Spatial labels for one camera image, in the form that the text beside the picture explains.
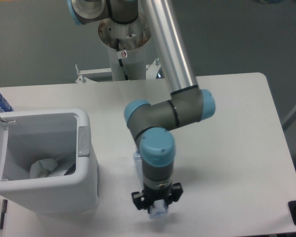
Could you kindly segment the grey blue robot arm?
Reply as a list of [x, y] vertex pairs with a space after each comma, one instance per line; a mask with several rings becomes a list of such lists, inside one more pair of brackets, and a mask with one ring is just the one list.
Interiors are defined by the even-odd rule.
[[70, 0], [67, 2], [77, 24], [99, 22], [98, 34], [111, 50], [114, 79], [135, 80], [145, 75], [135, 56], [154, 39], [161, 68], [168, 81], [171, 98], [150, 104], [135, 100], [124, 110], [124, 118], [137, 146], [134, 156], [143, 189], [131, 194], [138, 210], [146, 210], [152, 219], [166, 216], [170, 204], [177, 202], [183, 188], [173, 182], [176, 153], [171, 131], [212, 117], [215, 101], [206, 89], [200, 89], [193, 75], [183, 44], [173, 4], [169, 0]]

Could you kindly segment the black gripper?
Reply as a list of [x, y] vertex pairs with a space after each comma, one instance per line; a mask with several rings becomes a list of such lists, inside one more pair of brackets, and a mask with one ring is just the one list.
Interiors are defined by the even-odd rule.
[[171, 183], [166, 188], [158, 190], [151, 189], [144, 184], [144, 189], [141, 192], [132, 192], [131, 197], [134, 205], [138, 210], [146, 210], [149, 213], [149, 207], [154, 201], [164, 199], [165, 209], [168, 212], [169, 205], [173, 202], [178, 202], [183, 194], [183, 187], [181, 183]]

